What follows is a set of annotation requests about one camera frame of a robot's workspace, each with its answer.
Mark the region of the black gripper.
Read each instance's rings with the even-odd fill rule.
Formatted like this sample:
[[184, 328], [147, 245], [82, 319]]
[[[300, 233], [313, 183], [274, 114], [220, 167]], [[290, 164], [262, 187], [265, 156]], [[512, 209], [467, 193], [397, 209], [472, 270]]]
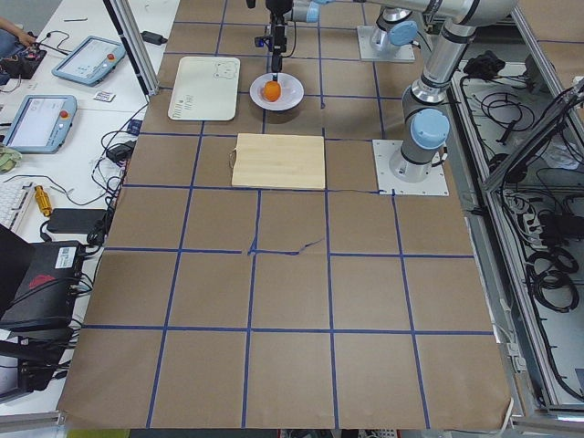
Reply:
[[272, 37], [272, 79], [278, 82], [282, 71], [282, 53], [286, 51], [286, 18], [292, 11], [292, 0], [266, 0], [266, 8], [270, 13]]

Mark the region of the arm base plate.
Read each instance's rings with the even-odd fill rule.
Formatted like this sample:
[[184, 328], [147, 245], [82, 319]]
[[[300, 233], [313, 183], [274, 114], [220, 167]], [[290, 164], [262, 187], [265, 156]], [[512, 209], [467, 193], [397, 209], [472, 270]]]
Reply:
[[413, 164], [402, 156], [402, 141], [400, 140], [373, 140], [372, 148], [380, 194], [449, 195], [438, 151], [430, 162]]
[[362, 61], [413, 63], [415, 60], [411, 44], [393, 45], [389, 33], [376, 26], [358, 26], [357, 35]]

